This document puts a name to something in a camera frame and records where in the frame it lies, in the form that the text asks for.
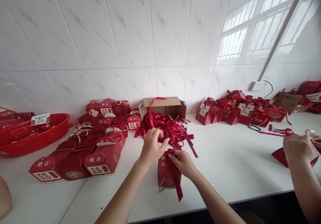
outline electrical outlet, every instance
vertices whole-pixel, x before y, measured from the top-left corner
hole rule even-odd
[[[252,82],[249,91],[263,91],[265,90],[267,82]]]

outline cardboard box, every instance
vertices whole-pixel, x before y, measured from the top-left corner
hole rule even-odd
[[[303,106],[299,102],[303,99],[300,95],[288,94],[288,92],[280,92],[273,104],[276,107],[282,107],[290,113],[306,112],[308,106]]]
[[[179,115],[182,118],[186,117],[186,106],[187,104],[184,101],[178,99],[178,97],[166,97],[164,100],[162,99],[155,99],[153,106],[150,106],[151,101],[154,98],[145,98],[139,104],[139,113],[141,122],[144,122],[144,117],[147,114],[147,108],[150,109],[154,113],[158,114],[168,114],[171,115],[172,118],[176,118]]]

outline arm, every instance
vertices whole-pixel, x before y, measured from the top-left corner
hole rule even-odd
[[[294,135],[284,139],[283,148],[300,207],[308,222],[314,224],[321,222],[321,185],[310,162],[319,155],[314,145],[321,144],[311,141],[306,135]]]
[[[0,176],[0,219],[6,216],[12,208],[12,199],[7,183]]]
[[[147,173],[150,166],[157,161],[164,153],[169,138],[164,140],[161,147],[158,146],[158,137],[163,137],[160,129],[151,129],[144,135],[144,146],[139,159],[134,163],[128,176],[108,203],[95,224],[125,224],[131,212],[138,187]]]
[[[175,163],[182,174],[189,178],[196,186],[216,224],[245,224],[242,218],[224,201],[207,179],[198,171],[186,151],[176,150],[175,155],[178,155],[180,160],[172,155],[169,155],[169,158]]]

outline electric cord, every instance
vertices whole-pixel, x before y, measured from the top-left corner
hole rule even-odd
[[[272,87],[271,92],[263,98],[263,99],[265,99],[267,96],[269,96],[271,93],[273,93],[273,85],[272,85],[269,81],[267,81],[267,80],[263,80],[263,81],[269,83],[269,84],[271,85],[271,87]]]

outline hand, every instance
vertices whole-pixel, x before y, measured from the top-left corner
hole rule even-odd
[[[180,157],[178,160],[173,155],[169,154],[168,157],[171,159],[172,162],[177,166],[180,172],[185,175],[188,179],[192,180],[197,176],[199,173],[198,169],[194,165],[190,155],[183,150],[175,150],[175,155]]]
[[[318,145],[319,143],[313,141],[313,139],[306,135],[292,135],[290,137],[285,137],[283,140],[283,149],[285,152],[285,156],[288,164],[294,162],[308,162],[310,163],[317,156],[319,156],[319,152],[316,150],[314,145]]]
[[[159,147],[157,143],[159,136],[163,138],[164,134],[160,129],[156,128],[152,128],[143,136],[144,145],[138,160],[148,167],[164,154],[170,141],[169,138],[165,139],[161,147]]]

